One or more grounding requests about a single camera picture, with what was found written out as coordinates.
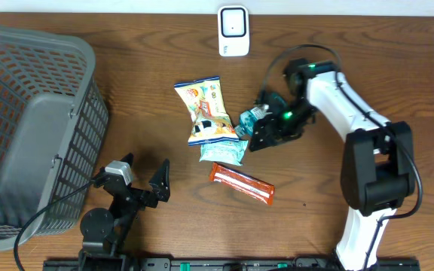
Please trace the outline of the teal mouthwash bottle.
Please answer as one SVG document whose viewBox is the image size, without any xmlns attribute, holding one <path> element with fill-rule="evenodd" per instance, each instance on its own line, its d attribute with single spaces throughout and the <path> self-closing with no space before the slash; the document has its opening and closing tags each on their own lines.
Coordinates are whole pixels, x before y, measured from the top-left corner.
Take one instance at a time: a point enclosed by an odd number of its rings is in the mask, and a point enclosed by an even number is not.
<svg viewBox="0 0 434 271">
<path fill-rule="evenodd" d="M 270 114 L 277 114 L 286 108 L 284 98 L 275 92 L 262 93 L 253 108 L 244 111 L 235 127 L 237 135 L 242 138 L 253 134 L 254 124 Z"/>
</svg>

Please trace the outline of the green wet wipes pack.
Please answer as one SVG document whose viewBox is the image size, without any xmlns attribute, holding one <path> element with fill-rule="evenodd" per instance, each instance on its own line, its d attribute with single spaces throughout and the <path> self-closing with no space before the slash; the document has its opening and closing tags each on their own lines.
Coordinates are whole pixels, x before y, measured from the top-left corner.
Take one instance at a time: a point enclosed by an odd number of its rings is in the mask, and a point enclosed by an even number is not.
<svg viewBox="0 0 434 271">
<path fill-rule="evenodd" d="M 241 166 L 246 152 L 248 141 L 224 141 L 202 145 L 200 148 L 200 161 L 228 163 Z"/>
</svg>

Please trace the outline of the large snack bag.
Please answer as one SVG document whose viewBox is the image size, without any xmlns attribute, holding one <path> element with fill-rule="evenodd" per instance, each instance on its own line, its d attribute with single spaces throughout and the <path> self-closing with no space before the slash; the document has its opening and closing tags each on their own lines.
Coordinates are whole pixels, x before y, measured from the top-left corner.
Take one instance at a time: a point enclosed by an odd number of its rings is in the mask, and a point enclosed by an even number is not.
<svg viewBox="0 0 434 271">
<path fill-rule="evenodd" d="M 239 141 L 225 109 L 219 76 L 179 82 L 174 89 L 191 115 L 189 146 Z"/>
</svg>

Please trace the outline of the orange chocolate bar wrapper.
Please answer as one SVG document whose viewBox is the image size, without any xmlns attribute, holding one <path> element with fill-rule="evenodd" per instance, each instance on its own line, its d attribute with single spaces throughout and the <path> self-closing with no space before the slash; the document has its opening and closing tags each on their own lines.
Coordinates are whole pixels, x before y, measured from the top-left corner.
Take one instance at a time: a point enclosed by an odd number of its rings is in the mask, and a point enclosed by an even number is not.
<svg viewBox="0 0 434 271">
<path fill-rule="evenodd" d="M 244 175 L 218 163 L 212 164 L 209 180 L 225 184 L 254 199 L 271 206 L 274 201 L 275 187 L 257 178 Z"/>
</svg>

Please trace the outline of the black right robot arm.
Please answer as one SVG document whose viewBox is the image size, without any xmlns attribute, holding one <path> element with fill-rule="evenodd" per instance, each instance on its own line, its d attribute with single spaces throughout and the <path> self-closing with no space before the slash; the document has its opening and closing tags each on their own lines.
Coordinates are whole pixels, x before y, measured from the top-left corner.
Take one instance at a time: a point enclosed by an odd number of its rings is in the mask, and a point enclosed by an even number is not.
<svg viewBox="0 0 434 271">
<path fill-rule="evenodd" d="M 299 139 L 321 113 L 344 142 L 340 186 L 349 206 L 335 248 L 337 270 L 377 268 L 377 248 L 388 221 L 412 195 L 417 180 L 411 127 L 378 114 L 347 83 L 332 61 L 295 59 L 283 70 L 294 102 L 263 91 L 266 115 L 251 132 L 249 149 L 260 151 Z"/>
</svg>

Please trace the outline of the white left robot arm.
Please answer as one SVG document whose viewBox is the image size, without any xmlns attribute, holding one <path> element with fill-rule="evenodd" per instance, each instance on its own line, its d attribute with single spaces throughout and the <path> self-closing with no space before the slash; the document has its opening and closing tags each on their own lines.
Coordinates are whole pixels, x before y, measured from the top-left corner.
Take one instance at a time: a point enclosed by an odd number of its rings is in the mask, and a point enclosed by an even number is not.
<svg viewBox="0 0 434 271">
<path fill-rule="evenodd" d="M 114 160 L 93 178 L 93 186 L 103 188 L 112 197 L 107 208 L 88 211 L 80 223 L 83 236 L 78 256 L 79 270 L 139 270 L 139 261 L 124 253 L 124 243 L 138 212 L 156 208 L 170 198 L 170 161 L 165 159 L 154 173 L 150 190 L 132 187 L 133 154 Z"/>
</svg>

